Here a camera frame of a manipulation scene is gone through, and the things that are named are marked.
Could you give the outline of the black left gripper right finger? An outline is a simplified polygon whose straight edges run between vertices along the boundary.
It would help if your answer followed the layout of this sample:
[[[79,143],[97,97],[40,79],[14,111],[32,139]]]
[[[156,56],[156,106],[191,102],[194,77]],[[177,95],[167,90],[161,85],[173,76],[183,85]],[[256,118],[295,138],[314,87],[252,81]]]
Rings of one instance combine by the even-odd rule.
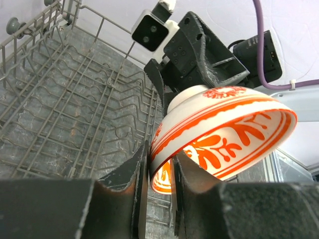
[[[184,152],[172,158],[174,233],[180,239],[316,239],[319,185],[223,182]]]

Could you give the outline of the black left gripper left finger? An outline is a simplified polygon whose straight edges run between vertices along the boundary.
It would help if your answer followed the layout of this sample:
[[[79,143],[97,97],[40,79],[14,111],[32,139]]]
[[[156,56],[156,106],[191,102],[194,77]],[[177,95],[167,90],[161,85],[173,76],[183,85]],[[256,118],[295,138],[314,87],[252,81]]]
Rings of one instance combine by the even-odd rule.
[[[143,239],[149,144],[100,179],[0,182],[3,239]]]

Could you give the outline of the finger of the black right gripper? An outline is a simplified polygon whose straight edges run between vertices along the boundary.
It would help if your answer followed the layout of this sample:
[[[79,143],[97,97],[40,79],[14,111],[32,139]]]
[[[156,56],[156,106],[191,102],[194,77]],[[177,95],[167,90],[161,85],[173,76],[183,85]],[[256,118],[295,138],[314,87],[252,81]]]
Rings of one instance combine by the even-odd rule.
[[[250,74],[194,12],[187,12],[179,27],[186,44],[178,65],[183,76],[195,73],[193,78],[198,77],[211,87],[222,87],[237,85]]]
[[[144,67],[144,72],[147,77],[150,79],[152,84],[155,86],[157,93],[159,94],[159,98],[161,101],[162,108],[162,117],[165,116],[164,109],[164,83],[162,76],[160,74],[159,65],[155,59],[150,59],[149,62]]]

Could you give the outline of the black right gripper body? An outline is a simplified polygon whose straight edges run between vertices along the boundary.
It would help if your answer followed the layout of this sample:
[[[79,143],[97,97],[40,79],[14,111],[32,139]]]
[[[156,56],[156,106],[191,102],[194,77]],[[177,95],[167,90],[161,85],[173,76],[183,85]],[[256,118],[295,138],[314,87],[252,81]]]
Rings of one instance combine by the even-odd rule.
[[[180,29],[164,53],[169,59],[162,69],[164,82],[177,91],[195,85],[235,86],[250,74],[212,32],[186,34]]]

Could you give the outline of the white red patterned bowl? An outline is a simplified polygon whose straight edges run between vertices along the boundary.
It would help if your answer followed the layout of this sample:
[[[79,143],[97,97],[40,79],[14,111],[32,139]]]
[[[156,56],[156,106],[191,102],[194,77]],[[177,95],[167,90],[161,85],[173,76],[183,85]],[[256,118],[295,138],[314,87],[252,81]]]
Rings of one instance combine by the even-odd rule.
[[[151,188],[172,193],[171,160],[180,152],[219,180],[255,165],[282,144],[297,114],[275,98],[240,86],[192,86],[173,97],[150,148]]]

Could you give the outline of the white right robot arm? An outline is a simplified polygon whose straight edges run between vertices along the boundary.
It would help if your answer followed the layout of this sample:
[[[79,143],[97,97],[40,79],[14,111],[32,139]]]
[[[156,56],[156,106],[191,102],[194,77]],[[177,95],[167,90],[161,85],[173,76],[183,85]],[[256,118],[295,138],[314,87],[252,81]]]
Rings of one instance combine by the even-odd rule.
[[[162,101],[163,116],[177,93],[197,85],[208,88],[265,86],[258,74],[258,35],[237,40],[227,47],[200,19],[189,11],[177,25],[179,29],[162,43],[159,63],[153,56],[144,72],[155,86]],[[263,73],[267,83],[282,76],[282,68],[270,31],[264,32]],[[287,103],[299,115],[300,122],[319,122],[319,87],[297,90],[301,83],[289,89],[275,90],[271,96]],[[175,93],[164,93],[168,87]]]

